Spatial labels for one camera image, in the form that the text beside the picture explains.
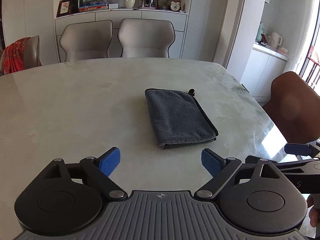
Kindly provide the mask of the right hand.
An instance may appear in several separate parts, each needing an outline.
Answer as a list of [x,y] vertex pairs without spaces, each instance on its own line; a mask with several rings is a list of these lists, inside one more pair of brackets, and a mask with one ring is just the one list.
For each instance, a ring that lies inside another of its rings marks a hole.
[[319,225],[319,211],[314,208],[313,198],[311,195],[308,196],[306,202],[308,207],[311,208],[311,210],[309,211],[310,225],[313,228],[316,228]]

